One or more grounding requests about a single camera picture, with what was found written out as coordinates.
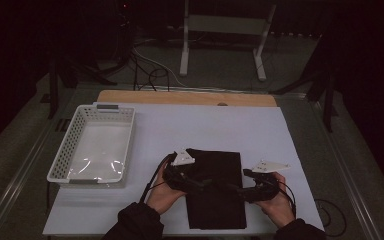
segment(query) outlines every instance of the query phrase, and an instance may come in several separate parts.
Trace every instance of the white plastic basket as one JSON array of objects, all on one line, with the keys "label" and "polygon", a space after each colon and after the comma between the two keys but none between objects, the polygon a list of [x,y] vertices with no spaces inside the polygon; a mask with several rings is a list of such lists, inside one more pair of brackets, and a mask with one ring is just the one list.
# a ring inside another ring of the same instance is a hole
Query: white plastic basket
[{"label": "white plastic basket", "polygon": [[122,187],[134,129],[134,108],[80,105],[55,160],[49,182],[61,187]]}]

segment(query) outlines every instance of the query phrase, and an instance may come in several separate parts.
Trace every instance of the person's left hand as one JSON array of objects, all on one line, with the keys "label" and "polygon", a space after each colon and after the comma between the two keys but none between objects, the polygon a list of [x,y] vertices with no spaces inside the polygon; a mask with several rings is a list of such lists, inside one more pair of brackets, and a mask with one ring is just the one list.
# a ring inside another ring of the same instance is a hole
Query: person's left hand
[{"label": "person's left hand", "polygon": [[163,171],[167,161],[162,164],[158,171],[157,180],[155,180],[154,187],[151,190],[146,204],[155,209],[160,215],[165,213],[178,198],[186,195],[185,192],[171,189],[163,179]]}]

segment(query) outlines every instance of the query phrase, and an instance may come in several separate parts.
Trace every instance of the floor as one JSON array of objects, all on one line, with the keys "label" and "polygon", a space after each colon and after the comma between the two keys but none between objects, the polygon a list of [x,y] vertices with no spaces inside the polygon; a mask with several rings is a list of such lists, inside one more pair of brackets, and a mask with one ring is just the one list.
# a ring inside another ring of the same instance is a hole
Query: floor
[{"label": "floor", "polygon": [[[42,231],[58,186],[48,185],[46,175],[64,137],[58,122],[70,119],[76,106],[92,103],[102,89],[133,89],[136,66],[143,69],[137,72],[136,90],[153,91],[154,86],[158,91],[265,94],[297,80],[317,45],[314,39],[269,36],[263,51],[268,79],[261,82],[251,53],[257,38],[197,33],[191,41],[188,75],[180,77],[181,40],[173,31],[173,39],[166,41],[136,39],[128,65],[105,76],[116,86],[98,84],[81,74],[76,89],[60,84],[60,108],[51,120],[49,104],[40,101],[49,93],[48,76],[38,82],[37,95],[0,135],[0,239],[47,238]],[[100,62],[102,68],[113,64]],[[318,199],[320,217],[324,223],[331,219],[325,226],[328,239],[384,239],[384,178],[376,161],[340,93],[335,93],[333,133],[329,133],[320,121],[322,102],[305,99],[308,87],[275,97]]]}]

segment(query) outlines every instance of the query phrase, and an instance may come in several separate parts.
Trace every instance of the black sleeve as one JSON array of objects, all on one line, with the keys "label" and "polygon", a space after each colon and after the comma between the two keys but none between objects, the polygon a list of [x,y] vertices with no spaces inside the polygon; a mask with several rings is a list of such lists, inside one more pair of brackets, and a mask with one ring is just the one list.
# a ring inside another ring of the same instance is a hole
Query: black sleeve
[{"label": "black sleeve", "polygon": [[314,227],[313,225],[306,224],[304,220],[297,219],[288,225],[277,230],[274,236],[275,240],[321,240],[326,239],[324,231]]},{"label": "black sleeve", "polygon": [[144,203],[132,203],[118,213],[118,222],[103,240],[160,240],[164,225],[160,215]]}]

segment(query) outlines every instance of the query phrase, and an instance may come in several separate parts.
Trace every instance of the black fabric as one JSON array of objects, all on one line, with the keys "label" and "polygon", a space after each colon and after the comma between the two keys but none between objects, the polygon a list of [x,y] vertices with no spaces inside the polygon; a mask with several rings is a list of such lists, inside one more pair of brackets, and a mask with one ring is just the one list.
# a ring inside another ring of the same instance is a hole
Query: black fabric
[{"label": "black fabric", "polygon": [[245,204],[233,190],[224,187],[233,184],[242,188],[242,167],[237,152],[186,150],[195,163],[188,170],[197,181],[212,179],[211,187],[203,193],[186,195],[189,227],[191,229],[244,229]]},{"label": "black fabric", "polygon": [[163,228],[154,209],[144,203],[132,203],[118,213],[118,222],[102,239],[156,240],[162,238]]},{"label": "black fabric", "polygon": [[297,219],[277,230],[274,240],[323,240],[326,234],[322,230]]}]

